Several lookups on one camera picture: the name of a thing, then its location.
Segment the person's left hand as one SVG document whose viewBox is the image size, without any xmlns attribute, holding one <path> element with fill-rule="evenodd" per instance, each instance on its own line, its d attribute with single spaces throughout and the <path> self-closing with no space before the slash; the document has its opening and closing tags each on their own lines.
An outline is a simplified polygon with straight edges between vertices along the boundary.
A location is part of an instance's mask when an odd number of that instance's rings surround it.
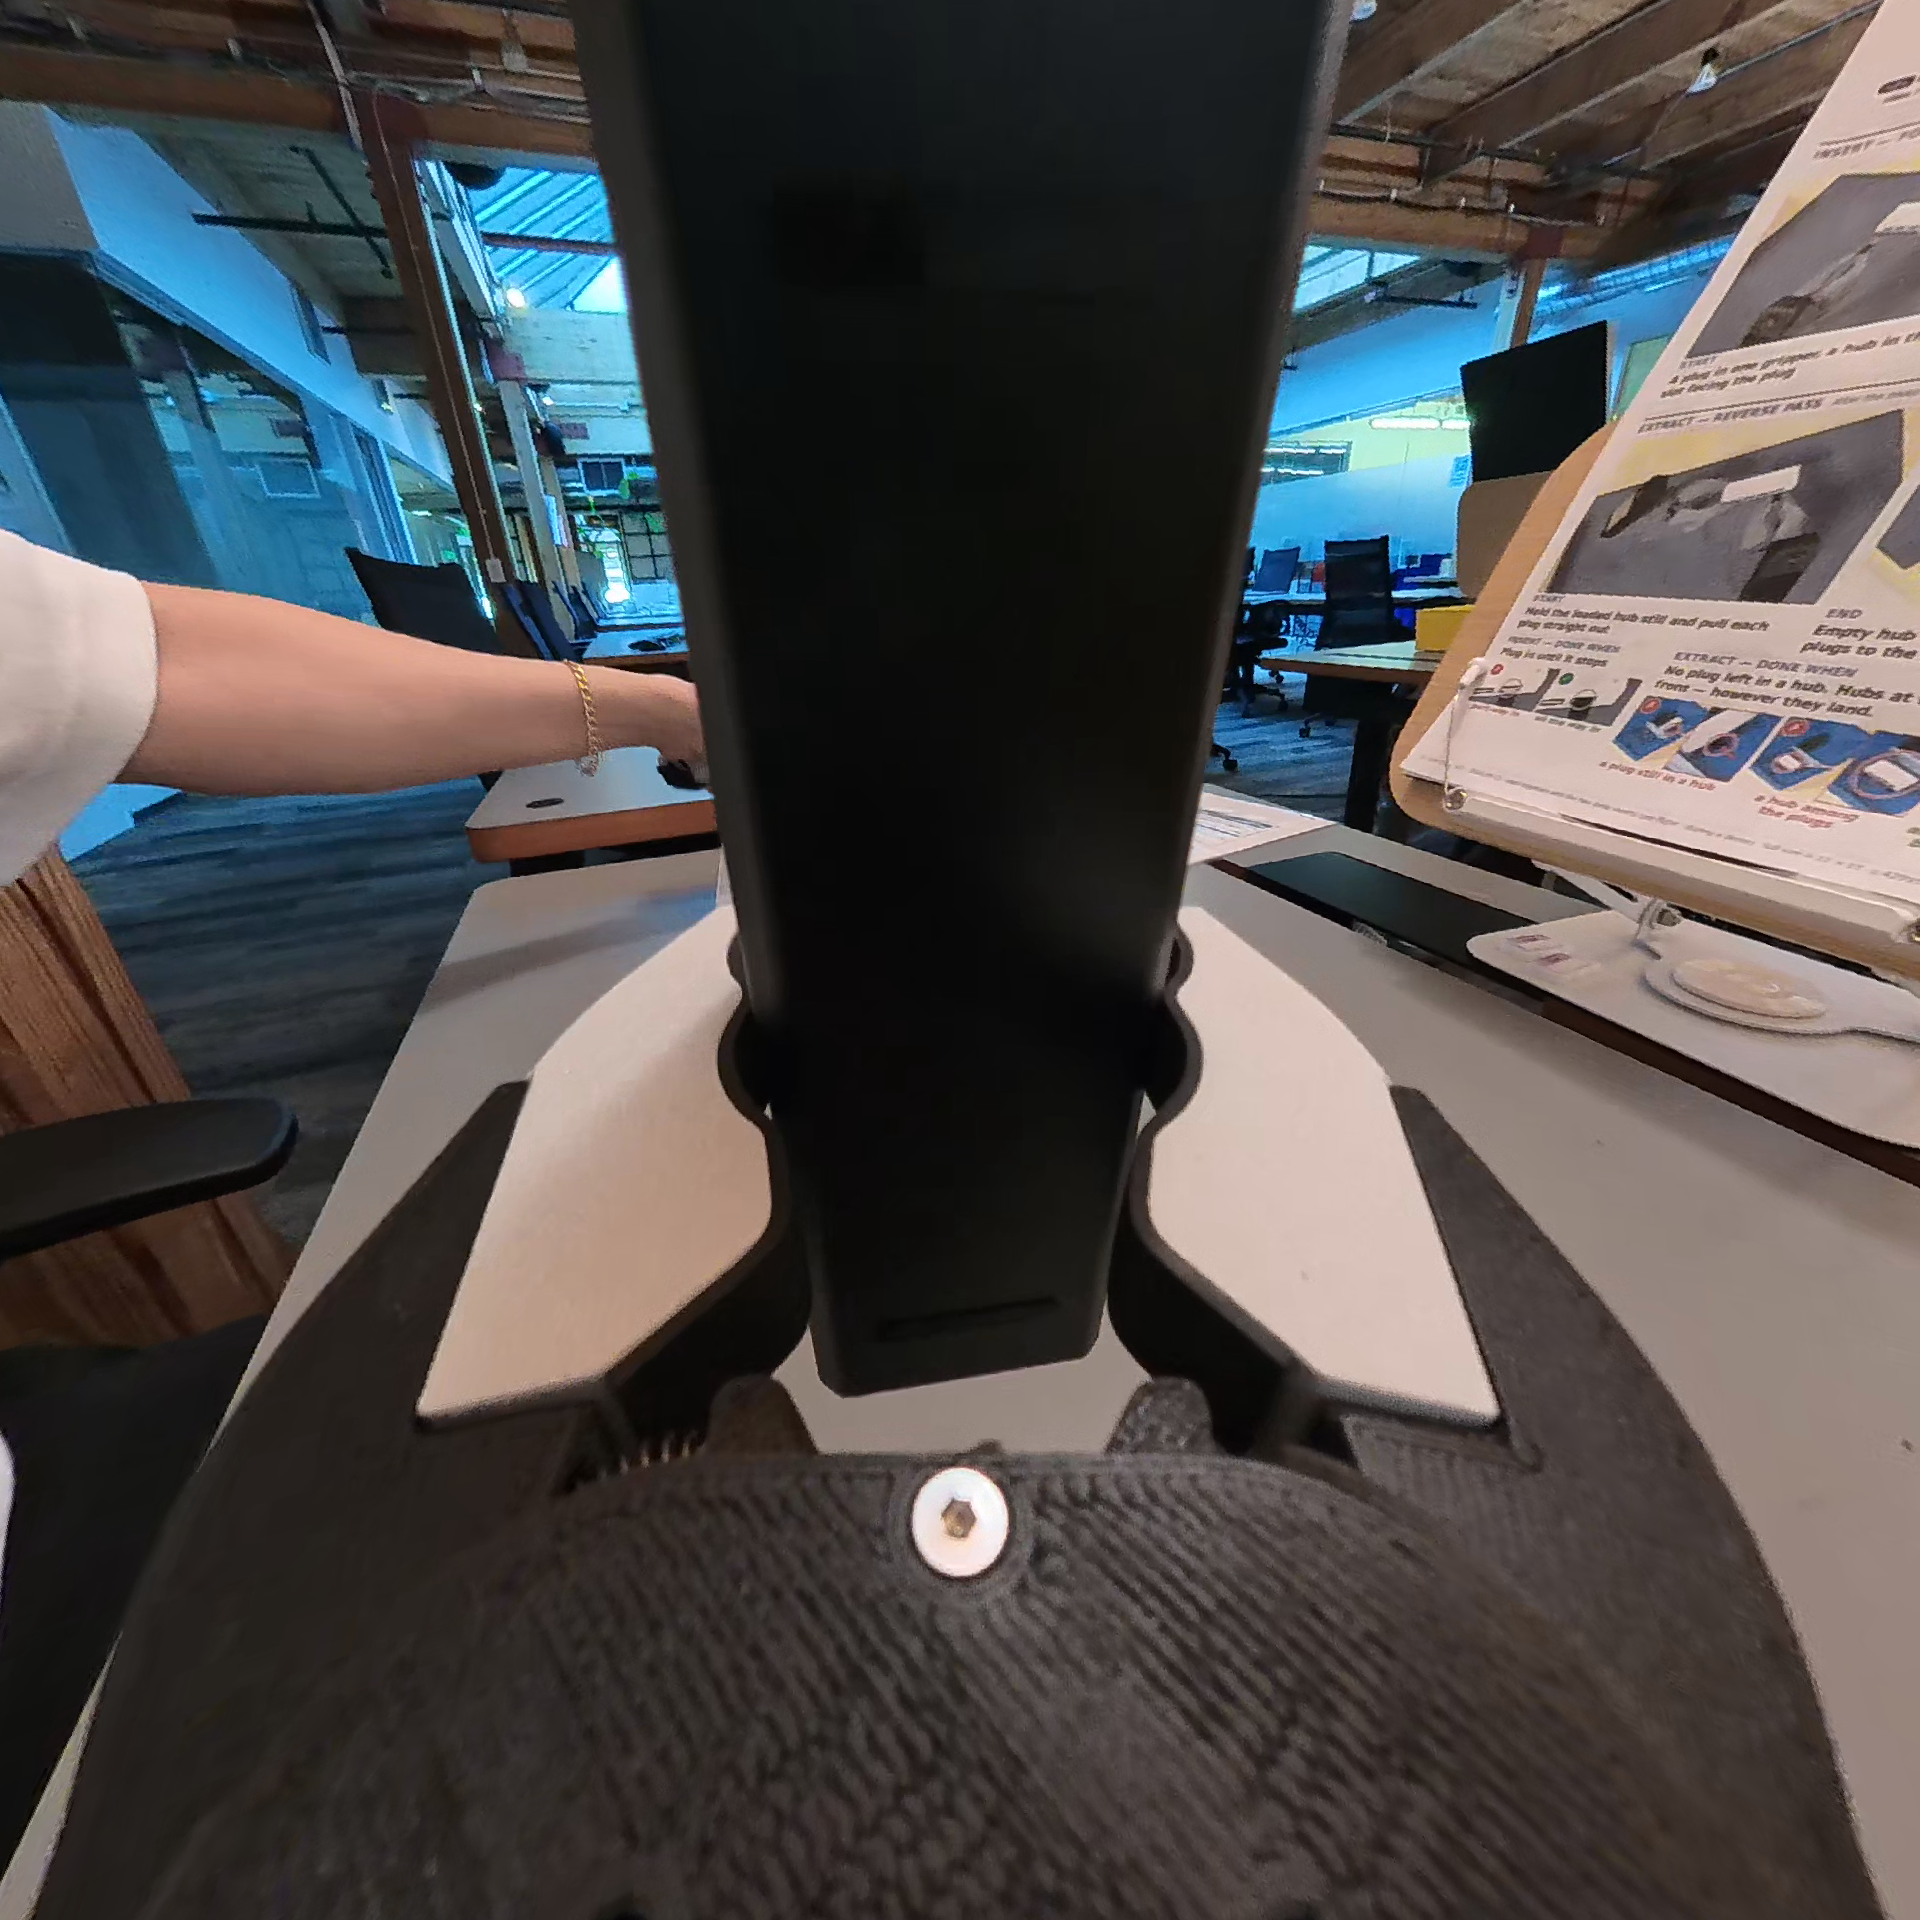
<svg viewBox="0 0 1920 1920">
<path fill-rule="evenodd" d="M 586 665 L 583 680 L 591 695 L 593 752 L 652 749 L 665 781 L 709 784 L 701 703 L 690 680 L 610 665 Z"/>
</svg>

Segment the illustrated instruction board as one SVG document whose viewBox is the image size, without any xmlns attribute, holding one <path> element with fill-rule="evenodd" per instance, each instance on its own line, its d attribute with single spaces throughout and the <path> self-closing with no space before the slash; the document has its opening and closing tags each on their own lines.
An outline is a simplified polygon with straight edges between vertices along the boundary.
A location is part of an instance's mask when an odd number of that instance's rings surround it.
<svg viewBox="0 0 1920 1920">
<path fill-rule="evenodd" d="M 1917 4 L 1881 4 L 1623 419 L 1536 495 L 1406 814 L 1917 973 Z"/>
</svg>

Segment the person's left forearm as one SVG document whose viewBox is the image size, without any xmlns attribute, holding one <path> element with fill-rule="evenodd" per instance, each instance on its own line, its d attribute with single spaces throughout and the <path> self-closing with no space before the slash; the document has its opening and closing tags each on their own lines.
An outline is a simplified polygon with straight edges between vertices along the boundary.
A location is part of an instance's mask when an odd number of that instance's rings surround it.
<svg viewBox="0 0 1920 1920">
<path fill-rule="evenodd" d="M 213 797 L 386 792 L 597 760 L 584 670 L 272 598 L 146 588 L 153 720 L 124 780 Z"/>
</svg>

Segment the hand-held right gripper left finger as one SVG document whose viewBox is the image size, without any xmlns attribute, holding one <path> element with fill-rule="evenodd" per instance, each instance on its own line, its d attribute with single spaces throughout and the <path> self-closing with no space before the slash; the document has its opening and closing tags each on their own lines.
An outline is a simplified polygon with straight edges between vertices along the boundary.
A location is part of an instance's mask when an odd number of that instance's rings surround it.
<svg viewBox="0 0 1920 1920">
<path fill-rule="evenodd" d="M 629 1403 L 696 1424 L 802 1344 L 783 1150 L 740 1062 L 749 1006 L 711 910 L 567 1027 L 526 1081 L 415 1412 Z"/>
</svg>

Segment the black usb hub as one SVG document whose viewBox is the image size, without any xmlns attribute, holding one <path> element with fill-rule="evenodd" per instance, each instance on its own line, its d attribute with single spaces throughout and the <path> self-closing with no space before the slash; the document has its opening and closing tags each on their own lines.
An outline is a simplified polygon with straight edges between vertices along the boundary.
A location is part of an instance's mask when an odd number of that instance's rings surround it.
<svg viewBox="0 0 1920 1920">
<path fill-rule="evenodd" d="M 823 1379 L 1078 1357 L 1343 8 L 572 23 Z"/>
</svg>

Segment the black high-back chair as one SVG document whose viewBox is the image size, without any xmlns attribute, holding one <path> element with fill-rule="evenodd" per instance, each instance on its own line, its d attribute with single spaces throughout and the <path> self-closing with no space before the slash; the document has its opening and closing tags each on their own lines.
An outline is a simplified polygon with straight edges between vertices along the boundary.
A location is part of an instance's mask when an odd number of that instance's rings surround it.
<svg viewBox="0 0 1920 1920">
<path fill-rule="evenodd" d="M 575 662 L 583 648 L 567 639 L 550 614 L 542 614 L 518 588 L 510 591 L 508 629 L 501 630 L 460 561 L 425 566 L 381 559 L 356 545 L 344 549 L 374 624 L 388 633 L 414 635 L 482 655 L 536 655 Z"/>
</svg>

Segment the black mesh office chair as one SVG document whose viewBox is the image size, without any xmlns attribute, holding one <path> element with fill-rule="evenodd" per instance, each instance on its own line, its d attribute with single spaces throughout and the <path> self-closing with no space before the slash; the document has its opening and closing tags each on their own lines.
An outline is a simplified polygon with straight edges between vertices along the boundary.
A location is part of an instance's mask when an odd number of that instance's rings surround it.
<svg viewBox="0 0 1920 1920">
<path fill-rule="evenodd" d="M 1311 648 L 1353 651 L 1399 643 L 1401 624 L 1392 606 L 1393 569 L 1385 535 L 1328 542 L 1324 606 Z M 1278 600 L 1244 607 L 1229 648 L 1226 684 L 1248 703 L 1255 695 L 1258 653 L 1280 639 L 1285 609 Z M 1406 686 L 1383 678 L 1308 675 L 1305 720 L 1353 721 L 1353 756 L 1342 821 L 1359 831 L 1376 828 L 1376 812 L 1386 777 L 1386 756 L 1413 712 Z"/>
</svg>

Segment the black monitor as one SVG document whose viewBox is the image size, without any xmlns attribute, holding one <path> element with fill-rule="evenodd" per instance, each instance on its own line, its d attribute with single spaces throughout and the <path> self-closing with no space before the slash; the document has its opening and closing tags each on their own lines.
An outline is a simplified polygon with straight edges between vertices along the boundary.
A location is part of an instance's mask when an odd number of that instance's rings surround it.
<svg viewBox="0 0 1920 1920">
<path fill-rule="evenodd" d="M 1615 419 L 1670 337 L 1650 333 L 1620 347 L 1615 326 L 1600 320 L 1462 364 L 1466 492 L 1552 476 Z"/>
</svg>

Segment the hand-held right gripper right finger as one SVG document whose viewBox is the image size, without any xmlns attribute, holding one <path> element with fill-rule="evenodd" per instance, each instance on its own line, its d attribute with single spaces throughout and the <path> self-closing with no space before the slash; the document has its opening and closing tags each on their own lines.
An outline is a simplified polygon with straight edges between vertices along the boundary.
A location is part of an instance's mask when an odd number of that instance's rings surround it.
<svg viewBox="0 0 1920 1920">
<path fill-rule="evenodd" d="M 1206 910 L 1183 910 L 1109 1283 L 1149 1376 L 1246 1451 L 1285 1409 L 1453 1432 L 1501 1407 L 1385 1069 Z"/>
</svg>

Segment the printed paper sheet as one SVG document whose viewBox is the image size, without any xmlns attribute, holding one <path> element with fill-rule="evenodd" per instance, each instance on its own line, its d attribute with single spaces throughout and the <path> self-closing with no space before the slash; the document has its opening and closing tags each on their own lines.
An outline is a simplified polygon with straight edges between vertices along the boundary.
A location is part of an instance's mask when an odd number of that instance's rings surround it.
<svg viewBox="0 0 1920 1920">
<path fill-rule="evenodd" d="M 1205 784 L 1193 814 L 1185 863 L 1191 869 L 1252 869 L 1273 860 L 1276 848 L 1332 825 L 1295 806 Z"/>
</svg>

